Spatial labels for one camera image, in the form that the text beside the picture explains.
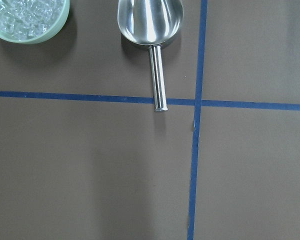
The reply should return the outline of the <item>steel ice scoop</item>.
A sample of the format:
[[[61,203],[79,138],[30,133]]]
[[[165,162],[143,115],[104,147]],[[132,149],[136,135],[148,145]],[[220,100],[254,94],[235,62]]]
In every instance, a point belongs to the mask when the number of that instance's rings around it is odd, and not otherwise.
[[[117,24],[131,43],[149,51],[155,112],[168,110],[162,48],[178,35],[184,18],[180,0],[119,0]]]

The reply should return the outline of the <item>green bowl of ice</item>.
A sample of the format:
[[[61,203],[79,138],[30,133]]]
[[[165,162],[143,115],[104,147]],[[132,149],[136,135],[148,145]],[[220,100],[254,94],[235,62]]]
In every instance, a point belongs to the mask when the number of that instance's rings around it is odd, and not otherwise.
[[[43,43],[61,31],[69,12],[69,0],[0,0],[0,39]]]

